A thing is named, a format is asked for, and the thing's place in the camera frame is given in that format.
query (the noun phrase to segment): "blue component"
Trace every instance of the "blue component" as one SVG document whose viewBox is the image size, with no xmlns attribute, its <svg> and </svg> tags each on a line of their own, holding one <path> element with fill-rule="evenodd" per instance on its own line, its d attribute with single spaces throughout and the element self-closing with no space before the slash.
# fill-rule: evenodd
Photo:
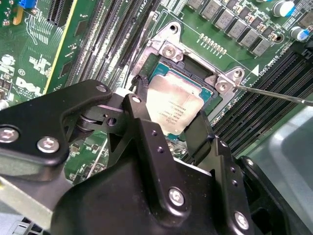
<svg viewBox="0 0 313 235">
<path fill-rule="evenodd" d="M 201 99 L 203 99 L 204 103 L 206 103 L 212 96 L 212 91 L 210 91 L 209 89 L 207 89 L 206 87 L 200 85 L 199 83 L 195 82 L 194 80 L 190 79 L 189 77 L 184 76 L 183 74 L 181 74 L 180 72 L 173 70 L 171 68 L 169 68 L 168 66 L 166 66 L 163 63 L 158 63 L 158 65 L 156 66 L 156 69 L 153 71 L 151 77 L 149 78 L 149 81 L 152 80 L 152 78 L 154 76 L 156 76 L 157 74 L 163 75 L 165 76 L 168 72 L 172 72 L 177 74 L 179 77 L 183 78 L 184 80 L 187 80 L 188 82 L 190 82 L 191 84 L 200 87 L 202 89 L 202 92 L 199 94 L 199 97 Z M 173 134 L 169 134 L 167 136 L 167 138 L 171 141 L 175 141 L 177 140 L 179 136 L 173 135 Z"/>
<path fill-rule="evenodd" d="M 308 30 L 308 29 L 304 29 L 304 30 L 300 33 L 299 38 L 300 38 L 301 41 L 304 41 L 304 40 L 306 40 L 306 39 L 309 37 L 309 35 L 310 35 L 309 30 Z"/>
<path fill-rule="evenodd" d="M 291 16 L 293 14 L 294 10 L 295 10 L 295 6 L 287 13 L 286 17 Z"/>
<path fill-rule="evenodd" d="M 34 8 L 36 6 L 36 0 L 20 0 L 19 5 L 22 8 Z"/>
</svg>

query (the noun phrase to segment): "motherboard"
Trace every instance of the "motherboard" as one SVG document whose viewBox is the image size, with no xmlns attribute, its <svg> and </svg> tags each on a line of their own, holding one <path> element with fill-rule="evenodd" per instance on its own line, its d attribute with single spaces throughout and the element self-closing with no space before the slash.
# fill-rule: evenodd
<svg viewBox="0 0 313 235">
<path fill-rule="evenodd" d="M 294 106 L 234 90 L 227 80 L 308 97 L 312 35 L 312 0 L 2 0 L 0 110 L 87 79 L 129 89 L 140 75 L 173 156 L 188 161 L 183 131 L 199 110 L 240 154 L 228 134 L 234 126 L 261 117 L 260 104 L 280 105 L 263 134 Z M 300 47 L 305 61 L 290 52 Z M 286 61 L 297 62 L 293 70 Z M 252 133 L 251 123 L 242 133 Z M 255 140 L 248 139 L 245 148 Z M 77 184 L 107 163 L 107 135 L 95 132 L 70 147 L 67 179 Z"/>
</svg>

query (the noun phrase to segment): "screw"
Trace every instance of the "screw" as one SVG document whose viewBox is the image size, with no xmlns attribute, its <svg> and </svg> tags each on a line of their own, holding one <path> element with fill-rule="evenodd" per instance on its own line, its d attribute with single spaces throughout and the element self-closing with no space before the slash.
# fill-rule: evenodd
<svg viewBox="0 0 313 235">
<path fill-rule="evenodd" d="M 240 228 L 247 230 L 249 228 L 249 223 L 245 216 L 240 212 L 235 212 L 235 219 Z"/>
<path fill-rule="evenodd" d="M 53 137 L 44 137 L 37 143 L 37 148 L 43 153 L 55 153 L 59 147 L 58 140 Z"/>
<path fill-rule="evenodd" d="M 249 165 L 254 165 L 253 161 L 251 161 L 250 159 L 247 159 L 246 162 L 247 162 Z"/>
<path fill-rule="evenodd" d="M 176 189 L 176 188 L 171 188 L 168 192 L 168 195 L 170 197 L 171 202 L 175 205 L 175 206 L 182 206 L 185 202 L 184 196 L 182 195 L 182 193 Z"/>
<path fill-rule="evenodd" d="M 172 46 L 166 46 L 163 51 L 162 51 L 162 54 L 171 59 L 175 56 L 175 49 L 172 47 Z"/>
<path fill-rule="evenodd" d="M 136 96 L 133 96 L 132 99 L 133 99 L 133 101 L 135 101 L 136 103 L 140 103 L 140 102 L 141 102 L 141 100 L 140 100 L 138 97 L 136 97 Z"/>
<path fill-rule="evenodd" d="M 173 50 L 171 50 L 171 49 L 167 49 L 165 52 L 165 55 L 167 55 L 167 56 L 171 56 L 172 54 L 173 54 Z"/>
<path fill-rule="evenodd" d="M 97 90 L 99 90 L 101 92 L 107 92 L 107 89 L 104 86 L 99 85 L 96 88 L 97 88 Z"/>
<path fill-rule="evenodd" d="M 0 143 L 12 143 L 19 138 L 19 133 L 10 127 L 0 128 Z"/>
<path fill-rule="evenodd" d="M 216 87 L 217 90 L 219 90 L 220 92 L 223 92 L 227 88 L 227 83 L 225 83 L 224 81 L 223 82 L 219 82 L 219 83 L 216 84 L 216 86 L 217 86 Z"/>
</svg>

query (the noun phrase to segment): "chip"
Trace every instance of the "chip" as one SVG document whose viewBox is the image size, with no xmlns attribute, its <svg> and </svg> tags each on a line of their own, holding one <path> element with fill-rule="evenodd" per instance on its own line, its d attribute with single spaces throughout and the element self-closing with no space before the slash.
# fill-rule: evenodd
<svg viewBox="0 0 313 235">
<path fill-rule="evenodd" d="M 87 26 L 88 26 L 88 20 L 82 20 L 78 22 L 78 25 L 74 33 L 74 37 L 83 34 L 86 31 Z"/>
<path fill-rule="evenodd" d="M 274 32 L 274 29 L 273 29 L 271 26 L 269 26 L 269 27 L 267 27 L 267 28 L 264 30 L 264 32 L 262 33 L 262 35 L 263 35 L 265 38 L 267 38 L 272 32 Z"/>
<path fill-rule="evenodd" d="M 228 32 L 229 36 L 238 39 L 239 36 L 244 32 L 246 29 L 246 23 L 242 22 L 241 20 L 238 20 L 231 28 L 231 30 Z"/>
<path fill-rule="evenodd" d="M 12 85 L 12 83 L 7 82 L 7 81 L 4 81 L 2 87 L 3 87 L 4 89 L 7 89 L 7 90 L 9 91 L 10 88 L 11 88 L 11 85 Z"/>
<path fill-rule="evenodd" d="M 72 67 L 72 61 L 69 61 L 67 63 L 65 63 L 62 67 L 62 70 L 60 72 L 60 76 L 59 77 L 62 77 L 64 74 L 68 73 Z"/>
<path fill-rule="evenodd" d="M 305 28 L 308 28 L 310 25 L 313 25 L 313 11 L 308 12 L 302 20 L 300 20 L 300 24 Z"/>
<path fill-rule="evenodd" d="M 241 39 L 241 44 L 246 46 L 246 47 L 250 47 L 254 41 L 258 38 L 258 33 L 256 31 L 254 31 L 253 29 L 251 29 L 245 36 L 244 38 Z"/>
<path fill-rule="evenodd" d="M 239 17 L 244 20 L 250 12 L 251 12 L 250 8 L 245 6 L 240 12 Z"/>
<path fill-rule="evenodd" d="M 227 7 L 232 10 L 234 8 L 234 6 L 237 4 L 238 0 L 229 0 L 229 2 L 227 3 Z"/>
<path fill-rule="evenodd" d="M 0 90 L 0 100 L 5 98 L 5 92 Z"/>
<path fill-rule="evenodd" d="M 203 0 L 189 0 L 187 5 L 190 6 L 194 10 L 198 10 L 198 8 L 201 6 Z"/>
<path fill-rule="evenodd" d="M 217 28 L 220 28 L 221 30 L 224 30 L 227 28 L 229 23 L 233 20 L 235 16 L 230 13 L 229 11 L 225 10 L 216 20 L 215 26 Z"/>
<path fill-rule="evenodd" d="M 180 135 L 204 105 L 202 88 L 169 71 L 149 84 L 147 109 L 165 135 Z"/>
<path fill-rule="evenodd" d="M 252 27 L 252 28 L 254 28 L 254 29 L 257 29 L 257 27 L 260 25 L 260 23 L 262 23 L 263 22 L 263 19 L 262 18 L 260 18 L 260 17 L 256 17 L 255 19 L 254 19 L 254 21 L 250 24 L 250 26 Z"/>
<path fill-rule="evenodd" d="M 202 16 L 208 20 L 212 19 L 220 10 L 221 4 L 215 0 L 211 0 L 205 9 L 202 11 Z"/>
<path fill-rule="evenodd" d="M 269 47 L 270 43 L 267 40 L 262 39 L 262 41 L 258 43 L 258 45 L 255 47 L 252 53 L 257 56 L 261 56 Z"/>
</svg>

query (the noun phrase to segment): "green circuit board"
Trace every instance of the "green circuit board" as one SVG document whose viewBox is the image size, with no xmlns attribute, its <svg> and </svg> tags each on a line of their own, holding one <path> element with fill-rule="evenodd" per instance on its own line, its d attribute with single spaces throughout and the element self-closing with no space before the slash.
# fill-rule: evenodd
<svg viewBox="0 0 313 235">
<path fill-rule="evenodd" d="M 1 11 L 7 9 L 5 2 L 0 4 Z M 67 63 L 79 50 L 97 0 L 87 4 L 83 0 L 73 1 L 68 24 L 63 26 L 47 21 L 51 0 L 39 0 L 32 9 L 22 9 L 18 0 L 11 2 L 12 13 L 5 19 L 9 24 L 0 27 L 0 90 L 6 92 L 10 106 L 41 96 L 48 88 L 60 88 L 57 81 L 70 69 Z M 14 25 L 18 11 L 22 13 L 21 22 Z M 53 74 L 58 76 L 51 80 Z"/>
<path fill-rule="evenodd" d="M 311 14 L 313 3 L 310 0 L 300 0 L 295 2 L 295 10 L 290 17 L 273 16 L 272 8 L 276 1 L 267 1 L 264 3 L 255 0 L 237 1 L 233 8 L 227 7 L 230 0 L 218 1 L 220 11 L 228 11 L 233 15 L 233 22 L 242 21 L 246 24 L 246 30 L 254 31 L 258 39 L 255 40 L 266 42 L 269 47 L 262 55 L 253 53 L 253 47 L 245 46 L 242 38 L 234 39 L 229 35 L 228 29 L 221 30 L 216 27 L 220 17 L 218 13 L 208 20 L 203 17 L 203 10 L 208 0 L 197 1 L 202 2 L 197 10 L 192 9 L 190 1 L 186 0 L 164 0 L 156 11 L 154 23 L 150 27 L 148 38 L 152 38 L 162 28 L 170 22 L 179 22 L 182 26 L 182 34 L 180 41 L 191 48 L 196 54 L 206 61 L 209 61 L 216 68 L 223 72 L 227 72 L 235 67 L 241 67 L 245 71 L 245 76 L 242 80 L 242 85 L 250 86 L 256 82 L 262 75 L 281 57 L 282 54 L 295 42 L 290 36 L 291 28 L 301 26 L 301 19 L 306 15 Z M 241 19 L 238 9 L 248 8 L 249 15 Z M 268 36 L 264 36 L 260 27 L 253 27 L 249 19 L 262 19 L 260 26 L 271 28 L 272 32 Z M 313 34 L 313 23 L 309 26 L 310 36 Z M 142 74 L 149 75 L 157 63 L 157 59 L 149 58 L 143 67 Z M 225 108 L 211 120 L 214 125 L 242 96 L 244 92 L 237 92 L 233 99 L 225 105 Z M 220 97 L 212 100 L 206 108 L 209 114 L 221 101 Z"/>
<path fill-rule="evenodd" d="M 236 20 L 240 18 L 240 11 L 250 10 L 240 20 L 247 29 L 257 33 L 259 40 L 269 45 L 262 55 L 257 55 L 251 48 L 255 45 L 247 47 L 242 38 L 234 40 L 228 29 L 217 27 L 221 23 L 218 22 L 220 14 L 216 13 L 210 20 L 203 16 L 211 1 L 199 1 L 201 5 L 195 9 L 189 0 L 73 0 L 67 22 L 63 25 L 47 20 L 52 0 L 37 0 L 32 9 L 22 9 L 18 0 L 0 1 L 0 94 L 5 94 L 0 99 L 7 100 L 12 106 L 86 79 L 97 79 L 110 87 L 122 86 L 125 80 L 123 73 L 114 76 L 115 71 L 121 72 L 122 68 L 118 66 L 125 64 L 119 64 L 120 60 L 133 51 L 127 47 L 136 42 L 133 39 L 139 37 L 152 6 L 155 6 L 155 14 L 143 46 L 168 23 L 176 21 L 181 25 L 180 41 L 184 45 L 220 71 L 243 68 L 242 84 L 248 86 L 290 47 L 295 41 L 290 37 L 290 29 L 304 27 L 301 21 L 313 9 L 311 0 L 297 0 L 290 17 L 275 17 L 272 8 L 277 1 L 215 0 L 221 13 L 227 10 Z M 230 7 L 228 4 L 232 1 L 235 5 Z M 253 28 L 250 21 L 256 18 L 261 18 L 262 22 Z M 273 31 L 264 36 L 261 32 L 264 28 L 272 28 Z M 151 75 L 158 59 L 149 57 L 143 73 Z M 212 121 L 227 112 L 241 95 L 237 93 Z M 206 108 L 207 114 L 221 100 L 219 96 L 212 99 Z M 96 132 L 79 146 L 71 146 L 65 167 L 69 180 L 79 183 L 90 171 L 94 174 L 106 168 L 106 139 L 106 134 Z M 177 151 L 179 158 L 185 154 L 182 149 Z"/>
</svg>

